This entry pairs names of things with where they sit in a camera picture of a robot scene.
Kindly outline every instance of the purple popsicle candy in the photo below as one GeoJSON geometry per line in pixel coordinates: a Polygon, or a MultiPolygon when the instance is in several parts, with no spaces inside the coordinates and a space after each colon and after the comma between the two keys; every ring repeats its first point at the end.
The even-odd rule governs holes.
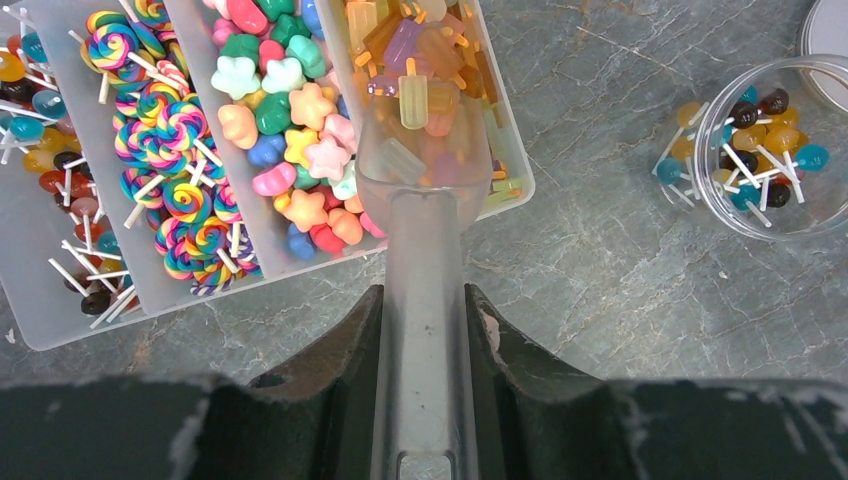
{"type": "Polygon", "coordinates": [[[405,72],[406,59],[416,52],[415,42],[418,41],[418,35],[423,30],[424,26],[420,23],[404,18],[383,54],[383,63],[386,67],[405,72]]]}

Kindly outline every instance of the pastel candy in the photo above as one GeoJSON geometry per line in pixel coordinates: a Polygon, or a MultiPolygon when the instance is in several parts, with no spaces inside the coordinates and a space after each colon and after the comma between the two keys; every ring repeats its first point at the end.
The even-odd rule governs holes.
{"type": "Polygon", "coordinates": [[[291,126],[291,105],[288,93],[275,93],[262,100],[256,108],[256,126],[264,135],[274,135],[291,126]]]}
{"type": "Polygon", "coordinates": [[[230,35],[239,35],[241,33],[244,32],[239,30],[235,23],[226,18],[219,18],[215,20],[215,25],[212,28],[212,41],[216,47],[223,48],[227,44],[227,39],[230,38],[230,35]]]}
{"type": "Polygon", "coordinates": [[[257,167],[272,167],[282,161],[285,151],[286,140],[282,135],[260,135],[256,145],[247,152],[247,159],[257,167]]]}
{"type": "Polygon", "coordinates": [[[362,225],[356,215],[343,208],[330,210],[327,214],[327,225],[333,230],[333,235],[348,245],[356,245],[362,241],[362,225]]]}
{"type": "Polygon", "coordinates": [[[254,64],[259,63],[259,39],[247,34],[230,35],[221,49],[221,55],[233,58],[247,57],[253,60],[254,64]]]}
{"type": "Polygon", "coordinates": [[[259,131],[256,120],[249,108],[241,105],[224,105],[218,110],[218,120],[224,130],[224,137],[242,150],[248,150],[256,144],[259,131]]]}
{"type": "Polygon", "coordinates": [[[300,4],[300,18],[306,28],[313,36],[324,40],[324,30],[321,28],[321,20],[318,18],[318,9],[315,8],[315,0],[303,0],[300,4]]]}
{"type": "Polygon", "coordinates": [[[294,184],[296,178],[295,168],[283,162],[253,177],[253,191],[263,197],[276,197],[285,193],[294,184]]]}
{"type": "Polygon", "coordinates": [[[227,0],[227,10],[244,32],[259,35],[268,28],[268,18],[252,0],[227,0]]]}
{"type": "Polygon", "coordinates": [[[262,80],[262,89],[268,93],[291,92],[306,84],[303,67],[296,58],[269,60],[265,68],[267,73],[262,80]]]}
{"type": "Polygon", "coordinates": [[[309,234],[298,230],[297,226],[293,223],[289,225],[286,234],[286,243],[289,246],[289,250],[301,260],[312,260],[312,257],[318,253],[309,234]]]}
{"type": "Polygon", "coordinates": [[[295,190],[291,194],[291,204],[283,212],[283,216],[294,223],[301,232],[308,232],[314,226],[327,223],[327,212],[322,208],[323,205],[324,195],[295,190]]]}
{"type": "Polygon", "coordinates": [[[246,57],[218,57],[218,70],[212,74],[210,83],[212,88],[228,94],[233,100],[241,100],[260,87],[256,63],[246,57]]]}
{"type": "Polygon", "coordinates": [[[286,58],[286,49],[273,40],[264,40],[259,45],[259,69],[267,71],[270,60],[282,60],[286,58]]]}
{"type": "Polygon", "coordinates": [[[363,212],[362,215],[359,216],[359,223],[362,224],[362,228],[364,228],[366,232],[376,238],[387,237],[386,233],[380,230],[380,227],[371,220],[371,217],[368,216],[368,212],[363,212]]]}
{"type": "Polygon", "coordinates": [[[327,74],[327,64],[321,49],[309,38],[295,35],[289,40],[286,55],[294,57],[303,66],[303,74],[309,78],[323,77],[327,74]]]}

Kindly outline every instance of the white lollipop stick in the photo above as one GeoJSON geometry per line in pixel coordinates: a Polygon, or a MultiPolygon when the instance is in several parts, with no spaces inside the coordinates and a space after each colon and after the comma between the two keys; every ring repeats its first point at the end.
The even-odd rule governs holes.
{"type": "Polygon", "coordinates": [[[754,205],[753,203],[751,203],[751,201],[750,201],[750,200],[745,200],[745,205],[747,205],[747,206],[748,206],[748,210],[750,210],[750,211],[751,211],[751,213],[753,213],[753,214],[754,214],[754,216],[755,216],[755,217],[757,217],[757,219],[758,219],[760,222],[762,222],[762,223],[763,223],[763,225],[764,225],[766,228],[771,228],[771,222],[769,221],[769,219],[768,219],[768,218],[766,218],[766,216],[765,216],[765,215],[763,215],[762,213],[760,213],[760,211],[759,211],[759,210],[757,210],[757,206],[756,206],[756,205],[754,205]]]}
{"type": "Polygon", "coordinates": [[[233,239],[230,242],[230,256],[238,255],[238,249],[241,245],[241,222],[233,223],[233,239]]]}
{"type": "MultiPolygon", "coordinates": [[[[67,250],[71,255],[73,255],[74,258],[77,260],[77,262],[79,262],[80,265],[82,265],[86,270],[88,270],[88,273],[91,273],[91,274],[100,273],[97,270],[97,267],[95,267],[94,264],[92,264],[91,262],[88,261],[87,258],[85,258],[85,255],[80,255],[81,253],[85,253],[86,255],[89,255],[88,252],[85,252],[85,251],[81,252],[80,249],[76,249],[73,246],[71,246],[70,242],[68,242],[67,240],[62,240],[62,248],[67,250]]],[[[115,292],[118,291],[118,289],[115,288],[114,285],[112,285],[110,282],[107,282],[106,280],[100,280],[100,283],[102,283],[103,286],[105,286],[107,289],[109,289],[109,291],[112,292],[112,293],[115,293],[115,292]]]]}
{"type": "Polygon", "coordinates": [[[734,152],[733,149],[730,148],[730,145],[723,143],[721,145],[721,148],[727,153],[727,155],[730,156],[730,159],[733,160],[733,163],[736,164],[736,167],[738,167],[739,170],[742,171],[742,174],[745,175],[745,177],[751,181],[751,184],[753,184],[757,188],[760,188],[760,182],[756,178],[754,178],[754,174],[751,173],[750,170],[748,170],[748,167],[746,167],[744,163],[742,163],[742,159],[739,158],[739,155],[736,155],[736,152],[734,152]]]}
{"type": "Polygon", "coordinates": [[[80,292],[80,295],[82,295],[83,297],[88,296],[88,291],[86,291],[86,289],[83,288],[82,285],[80,285],[80,283],[70,273],[68,273],[67,270],[62,268],[62,266],[59,265],[59,262],[52,258],[48,258],[47,262],[50,263],[50,265],[53,265],[53,268],[55,268],[57,272],[62,274],[62,276],[65,277],[65,280],[67,280],[68,283],[70,283],[71,286],[76,289],[76,291],[80,292]]]}
{"type": "Polygon", "coordinates": [[[230,257],[227,256],[227,252],[225,252],[223,248],[219,248],[215,253],[218,254],[218,257],[221,258],[221,261],[224,262],[224,265],[226,265],[231,272],[238,273],[239,270],[241,270],[241,268],[233,263],[230,257]]]}
{"type": "Polygon", "coordinates": [[[85,232],[85,248],[89,251],[94,250],[94,246],[91,244],[91,217],[87,213],[82,216],[82,226],[85,232]]]}
{"type": "Polygon", "coordinates": [[[763,181],[763,188],[762,188],[762,190],[760,190],[760,211],[761,212],[765,212],[766,207],[768,207],[767,204],[768,204],[769,184],[771,184],[771,179],[766,178],[765,181],[763,181]]]}
{"type": "Polygon", "coordinates": [[[789,172],[786,178],[792,183],[792,190],[795,190],[795,199],[798,200],[798,204],[802,204],[807,199],[804,198],[804,192],[801,190],[801,180],[798,178],[798,174],[795,173],[795,165],[797,164],[792,162],[792,155],[786,151],[783,152],[783,160],[786,162],[786,169],[789,172]]]}
{"type": "Polygon", "coordinates": [[[120,272],[97,273],[94,275],[89,275],[88,277],[86,277],[86,280],[104,280],[107,278],[123,277],[129,274],[129,270],[121,270],[120,272]]]}
{"type": "Polygon", "coordinates": [[[132,228],[133,223],[135,223],[135,221],[138,220],[138,217],[144,213],[144,208],[144,205],[137,203],[135,208],[133,208],[133,211],[130,212],[130,216],[127,217],[127,220],[124,222],[124,228],[132,228]]]}
{"type": "MultiPolygon", "coordinates": [[[[707,111],[707,107],[709,107],[709,106],[710,106],[710,102],[705,102],[703,105],[701,105],[701,108],[698,109],[697,112],[695,112],[695,115],[693,115],[692,118],[689,120],[689,123],[687,124],[687,126],[691,127],[692,125],[694,125],[695,122],[697,122],[701,118],[701,115],[703,115],[704,112],[707,111]]],[[[657,160],[657,163],[654,164],[654,169],[651,170],[652,174],[654,174],[654,175],[657,174],[657,167],[659,167],[660,163],[663,160],[665,160],[665,157],[668,156],[668,152],[671,151],[671,147],[674,146],[674,142],[676,142],[677,139],[680,138],[681,135],[683,135],[683,129],[678,127],[677,132],[674,134],[673,137],[671,137],[671,141],[668,142],[668,145],[665,147],[665,150],[663,150],[662,155],[660,155],[660,159],[657,160]]]]}

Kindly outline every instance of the star-shaped candy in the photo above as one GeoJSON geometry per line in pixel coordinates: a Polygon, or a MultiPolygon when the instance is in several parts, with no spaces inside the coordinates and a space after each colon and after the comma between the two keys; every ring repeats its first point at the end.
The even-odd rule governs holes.
{"type": "Polygon", "coordinates": [[[349,200],[356,196],[356,160],[345,165],[341,179],[330,180],[330,187],[333,188],[333,196],[339,200],[349,200]]]}
{"type": "Polygon", "coordinates": [[[327,115],[336,112],[336,106],[324,98],[317,83],[307,83],[302,89],[289,93],[289,103],[292,106],[292,122],[316,131],[324,128],[327,115]]]}
{"type": "Polygon", "coordinates": [[[212,74],[212,87],[241,100],[245,95],[259,90],[256,63],[247,57],[218,57],[218,70],[212,74]]]}
{"type": "Polygon", "coordinates": [[[287,57],[282,60],[268,60],[265,65],[267,72],[262,79],[262,90],[268,93],[291,92],[306,83],[303,67],[296,58],[287,57]]]}
{"type": "Polygon", "coordinates": [[[303,165],[304,168],[309,168],[309,159],[303,153],[303,149],[309,145],[318,143],[318,132],[311,128],[303,130],[286,130],[286,153],[283,154],[283,159],[289,163],[303,165]]]}
{"type": "Polygon", "coordinates": [[[325,138],[318,145],[306,147],[303,153],[309,160],[309,175],[312,178],[341,181],[344,176],[344,166],[350,161],[347,150],[340,147],[332,138],[325,138]]]}
{"type": "Polygon", "coordinates": [[[306,193],[295,190],[291,194],[291,203],[283,211],[283,216],[301,232],[308,232],[316,225],[327,223],[327,212],[324,211],[324,194],[306,193]]]}
{"type": "Polygon", "coordinates": [[[356,153],[358,143],[356,141],[356,133],[353,131],[353,123],[338,113],[331,113],[324,120],[324,130],[321,130],[321,138],[323,139],[327,136],[335,138],[336,142],[347,150],[347,153],[351,155],[356,153]]]}

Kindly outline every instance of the table surface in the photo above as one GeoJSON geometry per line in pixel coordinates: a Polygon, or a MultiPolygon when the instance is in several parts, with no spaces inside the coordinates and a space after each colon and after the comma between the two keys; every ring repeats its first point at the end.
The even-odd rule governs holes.
{"type": "MultiPolygon", "coordinates": [[[[537,193],[467,232],[468,280],[601,377],[848,381],[848,239],[748,240],[676,211],[649,173],[668,135],[658,124],[792,55],[812,1],[481,3],[537,193]]],[[[383,269],[383,255],[357,259],[43,353],[3,298],[0,377],[246,381],[331,328],[383,269]]]]}

